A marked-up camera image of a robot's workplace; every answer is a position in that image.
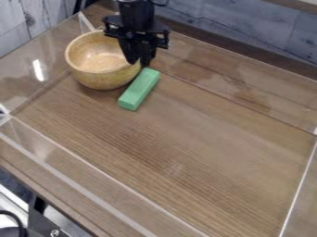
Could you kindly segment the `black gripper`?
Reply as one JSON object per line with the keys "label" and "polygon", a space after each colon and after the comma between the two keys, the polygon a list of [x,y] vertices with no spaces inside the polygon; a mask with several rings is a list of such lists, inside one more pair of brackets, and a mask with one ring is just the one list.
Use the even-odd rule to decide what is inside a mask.
{"label": "black gripper", "polygon": [[157,48],[169,48],[170,28],[156,18],[156,8],[169,2],[156,0],[117,0],[119,14],[105,16],[106,35],[117,38],[126,61],[135,64],[141,59],[149,67],[157,56]]}

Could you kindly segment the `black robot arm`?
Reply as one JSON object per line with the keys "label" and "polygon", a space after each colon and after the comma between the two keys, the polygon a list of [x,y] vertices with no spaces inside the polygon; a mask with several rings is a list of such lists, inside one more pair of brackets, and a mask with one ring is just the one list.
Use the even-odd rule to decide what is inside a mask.
{"label": "black robot arm", "polygon": [[168,6],[154,0],[117,0],[119,14],[105,16],[105,35],[117,38],[130,65],[141,62],[149,67],[160,48],[168,49],[170,28],[156,17],[156,6]]}

